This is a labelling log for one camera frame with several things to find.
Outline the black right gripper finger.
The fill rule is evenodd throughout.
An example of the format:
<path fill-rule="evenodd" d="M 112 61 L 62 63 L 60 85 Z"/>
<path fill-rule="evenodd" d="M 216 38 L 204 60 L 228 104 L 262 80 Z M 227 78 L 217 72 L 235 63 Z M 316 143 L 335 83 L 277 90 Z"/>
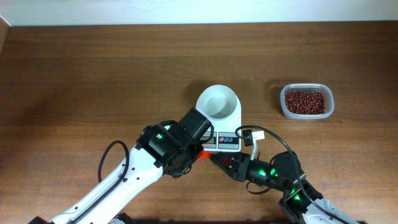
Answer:
<path fill-rule="evenodd" d="M 218 152 L 212 154 L 211 157 L 249 157 L 249 154 L 243 152 Z"/>
<path fill-rule="evenodd" d="M 232 179 L 241 178 L 241 174 L 239 173 L 241 156 L 235 154 L 213 154 L 210 160 Z"/>

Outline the orange measuring scoop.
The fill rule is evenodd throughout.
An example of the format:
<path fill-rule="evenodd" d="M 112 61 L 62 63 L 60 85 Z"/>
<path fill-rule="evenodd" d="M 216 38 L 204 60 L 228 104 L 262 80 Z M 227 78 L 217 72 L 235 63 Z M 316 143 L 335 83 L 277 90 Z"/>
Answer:
<path fill-rule="evenodd" d="M 205 150 L 202 150 L 202 151 L 199 153 L 197 159 L 198 159 L 198 160 L 199 160 L 199 159 L 211 159 L 212 155 L 213 155 L 212 153 L 207 152 L 207 151 L 205 151 Z"/>

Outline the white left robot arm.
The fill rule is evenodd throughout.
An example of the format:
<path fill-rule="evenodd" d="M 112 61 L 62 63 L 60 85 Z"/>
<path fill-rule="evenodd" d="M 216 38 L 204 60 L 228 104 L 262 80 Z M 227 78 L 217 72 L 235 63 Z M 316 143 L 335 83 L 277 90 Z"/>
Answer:
<path fill-rule="evenodd" d="M 188 174 L 203 151 L 203 135 L 211 122 L 195 108 L 180 120 L 144 128 L 132 149 L 120 141 L 125 158 L 78 203 L 51 219 L 51 223 L 111 223 L 142 190 L 163 175 Z"/>

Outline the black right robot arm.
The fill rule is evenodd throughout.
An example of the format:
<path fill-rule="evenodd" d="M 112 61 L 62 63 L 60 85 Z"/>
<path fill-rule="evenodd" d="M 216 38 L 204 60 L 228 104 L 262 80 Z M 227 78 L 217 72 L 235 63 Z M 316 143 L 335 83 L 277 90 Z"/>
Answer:
<path fill-rule="evenodd" d="M 271 189 L 281 191 L 279 205 L 292 223 L 358 222 L 338 210 L 306 180 L 296 154 L 281 152 L 270 162 L 264 162 L 243 152 L 219 152 L 212 154 L 210 160 L 232 179 L 265 188 L 252 194 L 264 194 Z"/>

